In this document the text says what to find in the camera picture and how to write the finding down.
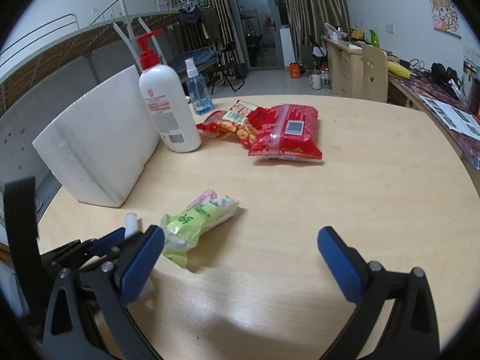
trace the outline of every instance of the pump bottle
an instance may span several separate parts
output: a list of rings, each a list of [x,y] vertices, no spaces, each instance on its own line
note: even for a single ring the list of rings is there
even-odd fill
[[[138,86],[165,145],[174,152],[191,152],[198,149],[201,139],[180,78],[148,48],[148,38],[161,32],[152,31],[136,38],[142,51],[143,70]]]

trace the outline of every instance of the poster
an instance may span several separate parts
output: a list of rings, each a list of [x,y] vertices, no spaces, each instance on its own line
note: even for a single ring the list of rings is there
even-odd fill
[[[420,97],[450,130],[480,140],[480,126],[472,115],[430,97],[421,95]]]
[[[433,28],[460,36],[458,9],[451,0],[430,0]]]

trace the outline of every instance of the screw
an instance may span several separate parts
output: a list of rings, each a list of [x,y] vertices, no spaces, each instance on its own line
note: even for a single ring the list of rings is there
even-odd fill
[[[58,276],[60,276],[60,279],[64,279],[68,276],[69,273],[70,273],[70,269],[62,268],[62,269],[60,269],[60,272],[58,273]]]
[[[374,272],[380,272],[383,268],[382,264],[380,264],[378,261],[370,261],[368,263],[368,267]]]
[[[105,261],[102,266],[100,267],[102,272],[110,272],[113,269],[113,263],[112,261]]]
[[[422,278],[425,275],[425,272],[423,271],[423,269],[416,266],[415,268],[413,268],[413,274],[417,276],[417,278]]]

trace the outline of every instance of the white mug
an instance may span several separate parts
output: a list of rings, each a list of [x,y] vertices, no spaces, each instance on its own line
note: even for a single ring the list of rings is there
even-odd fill
[[[322,88],[322,76],[320,74],[312,74],[310,76],[310,83],[312,89],[321,89]]]

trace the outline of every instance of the blue mattress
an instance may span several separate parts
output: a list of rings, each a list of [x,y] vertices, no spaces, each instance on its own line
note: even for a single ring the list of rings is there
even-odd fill
[[[217,59],[217,54],[218,51],[215,50],[213,46],[208,46],[201,49],[185,52],[184,54],[171,61],[169,63],[169,66],[172,69],[175,69],[177,74],[182,74],[187,72],[187,67],[185,66],[186,59],[193,58],[195,66],[200,67],[201,65],[204,65],[211,61],[215,61]]]

